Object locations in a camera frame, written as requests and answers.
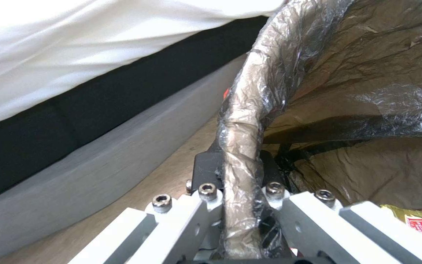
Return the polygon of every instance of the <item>hole in bracket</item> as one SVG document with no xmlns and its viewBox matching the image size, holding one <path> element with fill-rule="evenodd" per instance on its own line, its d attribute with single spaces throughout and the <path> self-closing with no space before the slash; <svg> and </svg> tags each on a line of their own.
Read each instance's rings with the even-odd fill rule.
<svg viewBox="0 0 422 264">
<path fill-rule="evenodd" d="M 195 227 L 195 236 L 197 236 L 200 233 L 200 224 L 196 224 Z"/>
<path fill-rule="evenodd" d="M 296 231 L 298 231 L 299 233 L 302 233 L 302 227 L 300 226 L 300 222 L 295 222 L 295 228 L 296 228 Z"/>
</svg>

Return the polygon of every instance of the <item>metal plate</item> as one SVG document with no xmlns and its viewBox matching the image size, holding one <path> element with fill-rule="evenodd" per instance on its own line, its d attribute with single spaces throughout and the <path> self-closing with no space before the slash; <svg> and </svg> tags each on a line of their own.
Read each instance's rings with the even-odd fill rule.
<svg viewBox="0 0 422 264">
<path fill-rule="evenodd" d="M 69 264 L 123 264 L 156 227 L 152 214 L 127 208 Z"/>
<path fill-rule="evenodd" d="M 422 234 L 372 202 L 343 208 L 340 216 L 404 264 L 422 263 Z"/>
<path fill-rule="evenodd" d="M 128 264 L 176 264 L 193 259 L 210 227 L 206 203 L 182 195 Z"/>
<path fill-rule="evenodd" d="M 322 251 L 336 263 L 399 263 L 309 192 L 285 199 L 278 220 L 305 257 Z"/>
</svg>

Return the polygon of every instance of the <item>wooden floor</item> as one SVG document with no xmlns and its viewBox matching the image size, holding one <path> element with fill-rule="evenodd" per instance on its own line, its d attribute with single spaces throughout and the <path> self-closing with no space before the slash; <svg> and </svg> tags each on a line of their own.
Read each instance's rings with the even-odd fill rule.
<svg viewBox="0 0 422 264">
<path fill-rule="evenodd" d="M 126 207 L 144 210 L 156 194 L 178 198 L 191 179 L 196 154 L 208 149 L 216 136 L 216 116 L 136 187 L 92 216 L 0 259 L 0 264 L 65 264 Z"/>
</svg>

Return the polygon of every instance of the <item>black fabric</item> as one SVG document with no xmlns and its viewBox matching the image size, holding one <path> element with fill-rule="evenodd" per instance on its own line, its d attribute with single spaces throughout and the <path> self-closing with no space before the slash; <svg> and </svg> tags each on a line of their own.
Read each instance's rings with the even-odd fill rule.
<svg viewBox="0 0 422 264">
<path fill-rule="evenodd" d="M 199 32 L 0 122 L 0 194 L 250 50 L 266 17 Z"/>
</svg>

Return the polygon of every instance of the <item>red object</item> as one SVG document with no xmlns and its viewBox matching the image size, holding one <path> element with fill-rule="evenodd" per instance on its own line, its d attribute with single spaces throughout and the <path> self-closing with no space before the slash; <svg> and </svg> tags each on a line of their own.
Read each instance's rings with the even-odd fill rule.
<svg viewBox="0 0 422 264">
<path fill-rule="evenodd" d="M 227 94 L 229 93 L 229 88 L 224 92 L 223 100 L 227 97 Z"/>
</svg>

